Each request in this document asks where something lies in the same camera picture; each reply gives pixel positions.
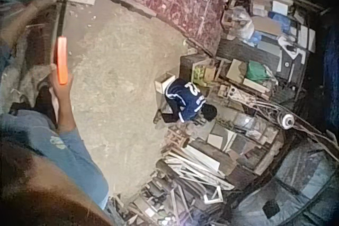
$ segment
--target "black hair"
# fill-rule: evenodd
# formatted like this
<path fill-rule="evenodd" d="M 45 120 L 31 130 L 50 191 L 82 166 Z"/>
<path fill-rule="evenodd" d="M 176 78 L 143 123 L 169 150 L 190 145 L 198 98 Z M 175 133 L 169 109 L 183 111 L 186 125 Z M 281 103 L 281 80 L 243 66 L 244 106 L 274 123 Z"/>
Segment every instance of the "black hair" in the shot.
<path fill-rule="evenodd" d="M 201 108 L 201 113 L 207 121 L 211 122 L 217 116 L 217 108 L 205 103 Z"/>

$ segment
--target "leg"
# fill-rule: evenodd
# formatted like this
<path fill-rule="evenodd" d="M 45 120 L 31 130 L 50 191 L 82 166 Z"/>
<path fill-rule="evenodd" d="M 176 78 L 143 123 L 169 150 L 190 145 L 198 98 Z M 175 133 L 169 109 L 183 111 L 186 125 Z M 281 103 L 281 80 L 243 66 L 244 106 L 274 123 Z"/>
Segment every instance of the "leg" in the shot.
<path fill-rule="evenodd" d="M 39 90 L 37 100 L 35 101 L 34 111 L 46 115 L 54 125 L 57 124 L 54 108 L 52 105 L 52 96 L 48 86 L 43 86 Z"/>
<path fill-rule="evenodd" d="M 168 105 L 171 107 L 173 113 L 172 114 L 162 113 L 161 116 L 163 117 L 165 123 L 175 123 L 179 119 L 179 105 L 175 100 L 171 100 L 166 96 L 165 98 Z"/>

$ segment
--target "tarp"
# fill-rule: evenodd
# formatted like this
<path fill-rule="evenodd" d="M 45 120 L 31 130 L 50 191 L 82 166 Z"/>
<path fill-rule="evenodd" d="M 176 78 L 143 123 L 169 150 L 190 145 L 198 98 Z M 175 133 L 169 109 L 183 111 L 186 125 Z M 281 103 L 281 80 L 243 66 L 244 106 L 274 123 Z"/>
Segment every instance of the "tarp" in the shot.
<path fill-rule="evenodd" d="M 284 159 L 276 175 L 233 211 L 232 226 L 322 225 L 339 197 L 335 162 L 305 141 Z"/>

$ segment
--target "concrete floor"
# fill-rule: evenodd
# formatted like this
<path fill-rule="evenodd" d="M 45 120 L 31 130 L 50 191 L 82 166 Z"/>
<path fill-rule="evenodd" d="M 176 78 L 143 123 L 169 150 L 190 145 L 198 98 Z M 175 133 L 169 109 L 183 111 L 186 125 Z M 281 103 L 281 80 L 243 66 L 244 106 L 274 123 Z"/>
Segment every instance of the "concrete floor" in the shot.
<path fill-rule="evenodd" d="M 72 104 L 80 134 L 106 176 L 110 194 L 125 200 L 155 169 L 165 129 L 155 130 L 154 80 L 178 73 L 184 37 L 109 0 L 70 6 L 65 20 Z"/>

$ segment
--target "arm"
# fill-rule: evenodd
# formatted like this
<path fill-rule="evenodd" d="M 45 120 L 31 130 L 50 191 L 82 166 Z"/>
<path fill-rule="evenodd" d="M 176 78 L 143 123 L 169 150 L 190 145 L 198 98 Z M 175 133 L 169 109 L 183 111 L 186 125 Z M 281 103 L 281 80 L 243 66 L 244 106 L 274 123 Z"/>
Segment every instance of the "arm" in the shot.
<path fill-rule="evenodd" d="M 7 27 L 1 29 L 1 40 L 5 41 L 8 44 L 8 47 L 12 49 L 27 24 L 29 24 L 40 11 L 55 2 L 56 0 L 33 0 L 14 21 Z"/>
<path fill-rule="evenodd" d="M 73 76 L 68 75 L 68 82 L 65 85 L 60 85 L 58 80 L 57 69 L 52 65 L 50 74 L 50 82 L 53 87 L 55 96 L 58 98 L 58 132 L 65 133 L 76 129 L 75 120 L 73 117 L 72 106 L 70 103 L 70 89 L 72 87 Z"/>

